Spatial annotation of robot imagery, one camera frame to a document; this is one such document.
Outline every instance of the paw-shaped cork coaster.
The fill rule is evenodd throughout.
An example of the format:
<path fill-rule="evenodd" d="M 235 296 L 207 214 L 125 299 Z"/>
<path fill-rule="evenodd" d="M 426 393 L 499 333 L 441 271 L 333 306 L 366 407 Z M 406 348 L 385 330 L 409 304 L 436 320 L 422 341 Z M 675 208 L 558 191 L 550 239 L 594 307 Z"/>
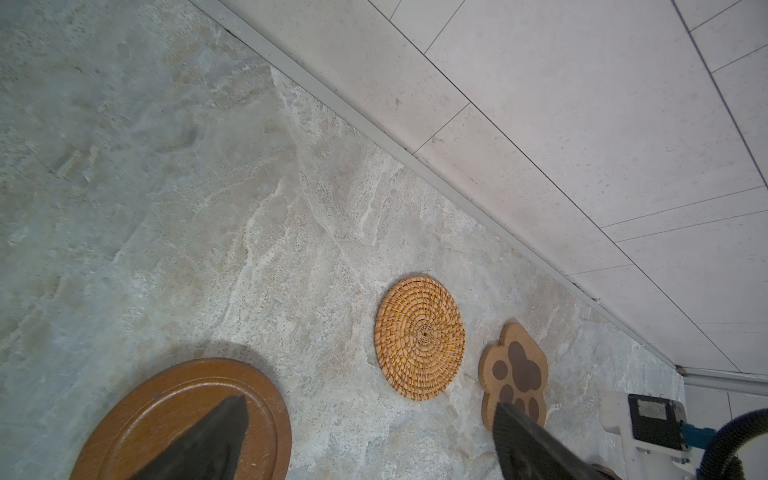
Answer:
<path fill-rule="evenodd" d="M 519 323 L 507 323 L 497 345 L 485 349 L 480 358 L 480 385 L 485 390 L 482 421 L 493 431 L 499 402 L 509 402 L 544 426 L 549 365 L 544 352 Z"/>

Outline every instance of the coaster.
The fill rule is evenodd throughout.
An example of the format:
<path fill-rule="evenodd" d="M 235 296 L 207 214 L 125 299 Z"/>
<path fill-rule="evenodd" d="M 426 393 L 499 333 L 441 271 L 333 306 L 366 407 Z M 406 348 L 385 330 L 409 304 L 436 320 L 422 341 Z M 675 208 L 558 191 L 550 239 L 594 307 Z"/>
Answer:
<path fill-rule="evenodd" d="M 549 365 L 544 352 L 522 325 L 507 323 L 504 326 L 498 344 L 483 352 L 479 376 L 480 386 L 485 390 L 482 421 L 488 430 L 493 432 L 499 402 L 512 403 L 544 426 L 547 416 L 544 388 Z"/>
<path fill-rule="evenodd" d="M 244 397 L 248 418 L 234 478 L 283 480 L 291 450 L 283 397 L 261 372 L 229 359 L 181 363 L 139 385 L 91 433 L 70 479 L 131 478 L 233 396 Z"/>
<path fill-rule="evenodd" d="M 412 276 L 384 297 L 374 341 L 389 384 L 411 400 L 428 400 L 448 387 L 462 365 L 462 316 L 443 285 Z"/>

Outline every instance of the gray sealing strip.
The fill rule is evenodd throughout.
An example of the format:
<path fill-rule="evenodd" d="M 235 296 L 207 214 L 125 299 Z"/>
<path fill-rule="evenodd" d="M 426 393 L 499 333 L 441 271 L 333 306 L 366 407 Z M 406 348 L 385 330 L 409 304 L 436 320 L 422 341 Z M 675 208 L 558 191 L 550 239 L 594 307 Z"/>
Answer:
<path fill-rule="evenodd" d="M 200 10 L 208 14 L 213 20 L 228 30 L 232 35 L 238 37 L 245 45 L 251 47 L 257 54 L 261 55 L 275 68 L 283 72 L 288 78 L 295 81 L 301 88 L 308 91 L 314 98 L 325 104 L 328 108 L 336 112 L 341 118 L 356 128 L 360 133 L 367 136 L 373 143 L 379 145 L 382 150 L 392 155 L 397 161 L 410 168 L 424 181 L 432 185 L 438 192 L 445 195 L 450 201 L 464 210 L 470 217 L 477 220 L 482 226 L 503 239 L 512 248 L 520 252 L 525 258 L 534 265 L 552 276 L 569 292 L 573 293 L 580 300 L 584 301 L 590 307 L 597 310 L 602 316 L 611 321 L 622 332 L 629 335 L 636 342 L 640 343 L 645 349 L 653 353 L 664 363 L 672 368 L 672 363 L 666 356 L 651 346 L 645 339 L 639 336 L 635 331 L 629 328 L 624 322 L 608 312 L 604 307 L 592 300 L 586 293 L 581 291 L 570 280 L 565 278 L 562 273 L 554 269 L 539 255 L 525 246 L 514 235 L 508 232 L 504 227 L 493 220 L 484 211 L 480 210 L 471 201 L 467 200 L 454 187 L 451 187 L 445 180 L 440 178 L 435 172 L 429 170 L 421 161 L 411 155 L 405 148 L 401 147 L 389 135 L 385 134 L 380 128 L 375 126 L 370 120 L 363 117 L 360 112 L 355 110 L 350 104 L 346 103 L 339 95 L 333 93 L 324 83 L 315 78 L 301 65 L 296 63 L 284 51 L 280 50 L 274 43 L 261 35 L 255 28 L 238 17 L 234 12 L 228 9 L 219 0 L 190 0 Z"/>

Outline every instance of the black corrugated tube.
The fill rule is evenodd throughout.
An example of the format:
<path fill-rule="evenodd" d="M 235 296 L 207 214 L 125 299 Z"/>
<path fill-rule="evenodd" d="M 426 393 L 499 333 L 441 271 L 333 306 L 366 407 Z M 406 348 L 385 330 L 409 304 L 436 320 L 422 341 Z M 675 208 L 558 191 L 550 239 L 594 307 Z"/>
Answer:
<path fill-rule="evenodd" d="M 768 433 L 768 409 L 755 410 L 731 420 L 712 437 L 696 470 L 697 478 L 730 480 L 732 475 L 744 478 L 736 452 L 751 439 L 765 433 Z"/>

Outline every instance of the round woven trivet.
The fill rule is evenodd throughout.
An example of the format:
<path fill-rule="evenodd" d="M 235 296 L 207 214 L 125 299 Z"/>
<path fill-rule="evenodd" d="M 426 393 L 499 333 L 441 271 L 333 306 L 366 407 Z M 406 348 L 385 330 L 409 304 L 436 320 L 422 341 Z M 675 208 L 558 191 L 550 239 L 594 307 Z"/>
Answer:
<path fill-rule="evenodd" d="M 412 276 L 384 297 L 374 342 L 392 387 L 409 399 L 429 400 L 448 387 L 462 365 L 462 316 L 443 285 Z"/>

